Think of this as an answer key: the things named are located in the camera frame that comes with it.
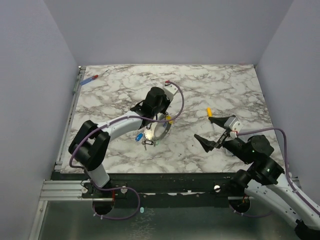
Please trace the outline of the blue tag key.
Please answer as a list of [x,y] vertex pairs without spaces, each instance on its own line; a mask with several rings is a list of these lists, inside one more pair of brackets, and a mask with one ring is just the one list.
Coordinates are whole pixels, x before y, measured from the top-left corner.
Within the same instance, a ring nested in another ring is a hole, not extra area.
[[143,138],[144,134],[143,133],[139,133],[136,138],[135,138],[135,141],[138,142],[140,141],[142,138]]

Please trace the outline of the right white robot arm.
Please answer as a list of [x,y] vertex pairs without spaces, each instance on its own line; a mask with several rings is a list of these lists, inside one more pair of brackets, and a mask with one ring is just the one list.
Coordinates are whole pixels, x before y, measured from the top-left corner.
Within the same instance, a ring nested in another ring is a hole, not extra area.
[[320,238],[320,206],[311,200],[290,178],[288,164],[280,166],[271,158],[274,148],[262,130],[249,131],[247,141],[240,120],[235,116],[209,117],[211,124],[224,129],[216,141],[198,134],[194,137],[206,152],[224,148],[249,165],[240,169],[225,184],[236,196],[246,194],[276,212],[294,229],[301,240]]

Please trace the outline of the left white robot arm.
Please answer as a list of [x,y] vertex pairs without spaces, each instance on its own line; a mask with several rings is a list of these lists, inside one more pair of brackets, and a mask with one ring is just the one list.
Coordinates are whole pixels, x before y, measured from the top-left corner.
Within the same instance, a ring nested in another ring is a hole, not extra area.
[[105,123],[85,121],[68,147],[68,152],[86,170],[94,182],[97,196],[106,197],[111,190],[109,175],[103,167],[108,145],[114,139],[152,124],[152,120],[164,120],[167,109],[178,89],[172,84],[152,87],[144,100],[124,115]]

